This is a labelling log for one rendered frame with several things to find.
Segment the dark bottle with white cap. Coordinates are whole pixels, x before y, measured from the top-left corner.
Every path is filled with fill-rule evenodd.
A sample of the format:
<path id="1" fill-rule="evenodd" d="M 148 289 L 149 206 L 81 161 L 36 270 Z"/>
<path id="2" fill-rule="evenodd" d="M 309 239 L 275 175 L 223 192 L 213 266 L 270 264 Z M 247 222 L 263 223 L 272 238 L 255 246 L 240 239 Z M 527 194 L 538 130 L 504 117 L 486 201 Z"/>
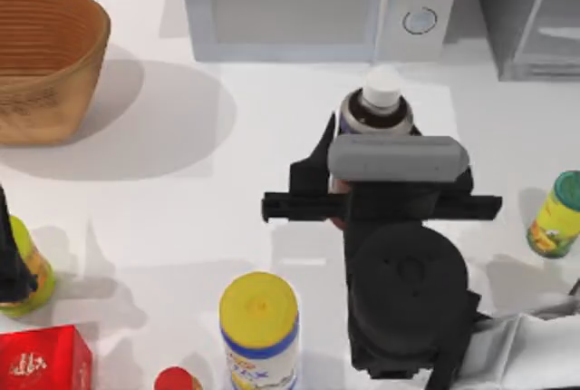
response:
<path id="1" fill-rule="evenodd" d="M 388 65 L 372 68 L 362 86 L 348 93 L 338 109 L 338 134 L 421 135 L 402 94 L 402 78 Z"/>

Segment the yellow can with green lid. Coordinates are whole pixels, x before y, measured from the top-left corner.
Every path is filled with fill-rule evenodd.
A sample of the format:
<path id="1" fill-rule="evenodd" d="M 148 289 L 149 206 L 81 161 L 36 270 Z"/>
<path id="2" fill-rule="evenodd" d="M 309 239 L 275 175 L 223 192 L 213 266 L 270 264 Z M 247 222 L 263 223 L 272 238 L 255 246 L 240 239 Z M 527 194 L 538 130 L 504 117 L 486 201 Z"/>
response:
<path id="1" fill-rule="evenodd" d="M 580 171 L 564 171 L 527 230 L 527 242 L 544 258 L 562 258 L 580 236 Z"/>

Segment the pale microwave oven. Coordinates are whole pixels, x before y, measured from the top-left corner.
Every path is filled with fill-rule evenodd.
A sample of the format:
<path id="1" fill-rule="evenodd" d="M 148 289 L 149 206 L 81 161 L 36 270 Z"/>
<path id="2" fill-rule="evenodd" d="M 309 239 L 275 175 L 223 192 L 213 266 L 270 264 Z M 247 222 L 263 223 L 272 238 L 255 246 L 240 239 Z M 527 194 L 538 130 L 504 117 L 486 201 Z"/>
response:
<path id="1" fill-rule="evenodd" d="M 205 62 L 366 62 L 373 51 L 380 0 L 185 0 L 196 59 Z M 454 0 L 390 0 L 380 62 L 439 57 Z M 428 7 L 433 30 L 411 35 L 409 12 Z"/>

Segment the round microwave knob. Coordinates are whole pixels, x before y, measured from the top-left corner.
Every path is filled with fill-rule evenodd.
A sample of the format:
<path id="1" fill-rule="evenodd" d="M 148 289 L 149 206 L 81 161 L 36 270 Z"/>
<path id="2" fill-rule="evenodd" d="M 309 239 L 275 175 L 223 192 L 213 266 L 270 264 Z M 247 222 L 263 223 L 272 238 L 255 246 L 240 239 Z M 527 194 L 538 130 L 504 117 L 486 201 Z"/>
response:
<path id="1" fill-rule="evenodd" d="M 422 35 L 435 28 L 438 22 L 436 12 L 428 7 L 409 11 L 402 18 L 402 27 L 411 35 Z"/>

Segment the white canister with yellow lid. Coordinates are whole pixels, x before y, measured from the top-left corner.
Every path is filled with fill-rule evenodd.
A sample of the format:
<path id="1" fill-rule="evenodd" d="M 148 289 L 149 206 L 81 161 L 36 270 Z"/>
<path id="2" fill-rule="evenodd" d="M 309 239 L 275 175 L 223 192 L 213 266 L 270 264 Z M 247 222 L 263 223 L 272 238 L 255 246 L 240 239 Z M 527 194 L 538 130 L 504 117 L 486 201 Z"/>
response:
<path id="1" fill-rule="evenodd" d="M 295 292 L 263 271 L 235 278 L 219 301 L 219 326 L 233 390 L 294 390 L 299 310 Z"/>

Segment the grey cabinet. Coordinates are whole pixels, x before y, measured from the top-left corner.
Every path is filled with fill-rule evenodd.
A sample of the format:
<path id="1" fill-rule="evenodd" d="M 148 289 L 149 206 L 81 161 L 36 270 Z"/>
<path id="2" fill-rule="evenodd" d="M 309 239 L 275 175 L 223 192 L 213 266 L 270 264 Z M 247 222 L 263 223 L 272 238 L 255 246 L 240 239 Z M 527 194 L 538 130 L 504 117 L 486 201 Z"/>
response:
<path id="1" fill-rule="evenodd" d="M 501 81 L 580 82 L 580 0 L 479 0 Z"/>

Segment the red-capped jar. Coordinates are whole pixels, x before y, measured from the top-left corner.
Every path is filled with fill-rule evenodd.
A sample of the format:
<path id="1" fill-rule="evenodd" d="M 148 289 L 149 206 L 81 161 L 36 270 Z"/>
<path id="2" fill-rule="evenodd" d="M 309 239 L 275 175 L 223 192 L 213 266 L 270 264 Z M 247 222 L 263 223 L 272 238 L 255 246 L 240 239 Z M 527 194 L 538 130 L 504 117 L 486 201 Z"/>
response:
<path id="1" fill-rule="evenodd" d="M 203 390 L 203 386 L 185 368 L 170 366 L 158 373 L 153 390 Z"/>

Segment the woven brown basket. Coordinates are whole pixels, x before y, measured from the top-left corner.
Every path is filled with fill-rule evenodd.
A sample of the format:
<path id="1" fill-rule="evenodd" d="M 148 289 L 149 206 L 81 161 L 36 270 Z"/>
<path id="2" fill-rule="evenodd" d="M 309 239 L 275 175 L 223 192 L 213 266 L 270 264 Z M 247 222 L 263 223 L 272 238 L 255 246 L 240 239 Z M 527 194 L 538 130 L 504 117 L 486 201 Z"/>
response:
<path id="1" fill-rule="evenodd" d="M 111 19 L 95 0 L 0 0 L 0 144 L 59 143 L 80 127 Z"/>

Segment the yellow-green bottle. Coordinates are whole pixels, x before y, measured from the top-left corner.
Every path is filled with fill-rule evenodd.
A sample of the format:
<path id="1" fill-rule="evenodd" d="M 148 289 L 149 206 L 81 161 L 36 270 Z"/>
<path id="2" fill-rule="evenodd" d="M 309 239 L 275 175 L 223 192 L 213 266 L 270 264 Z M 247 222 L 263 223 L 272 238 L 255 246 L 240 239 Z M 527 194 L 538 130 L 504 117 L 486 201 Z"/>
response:
<path id="1" fill-rule="evenodd" d="M 35 292 L 22 301 L 0 302 L 0 313 L 10 318 L 19 318 L 49 301 L 54 291 L 55 278 L 51 264 L 36 247 L 28 228 L 14 215 L 10 216 L 10 224 L 20 256 L 32 274 L 36 276 L 38 284 Z"/>

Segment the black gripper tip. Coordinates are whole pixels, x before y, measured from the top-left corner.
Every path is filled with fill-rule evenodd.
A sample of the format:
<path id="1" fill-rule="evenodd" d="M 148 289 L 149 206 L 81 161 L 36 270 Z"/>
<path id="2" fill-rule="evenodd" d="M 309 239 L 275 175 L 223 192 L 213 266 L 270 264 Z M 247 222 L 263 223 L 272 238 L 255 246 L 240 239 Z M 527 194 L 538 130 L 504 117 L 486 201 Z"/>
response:
<path id="1" fill-rule="evenodd" d="M 26 266 L 17 248 L 0 185 L 0 303 L 22 302 L 37 289 L 37 276 Z"/>

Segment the red box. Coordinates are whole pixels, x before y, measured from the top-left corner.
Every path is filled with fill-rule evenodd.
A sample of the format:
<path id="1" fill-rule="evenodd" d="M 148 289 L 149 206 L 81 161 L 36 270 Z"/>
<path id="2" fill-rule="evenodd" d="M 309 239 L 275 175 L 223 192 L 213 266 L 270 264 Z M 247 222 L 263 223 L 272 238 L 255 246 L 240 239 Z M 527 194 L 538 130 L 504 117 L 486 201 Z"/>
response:
<path id="1" fill-rule="evenodd" d="M 92 390 L 92 351 L 73 325 L 2 334 L 0 390 Z"/>

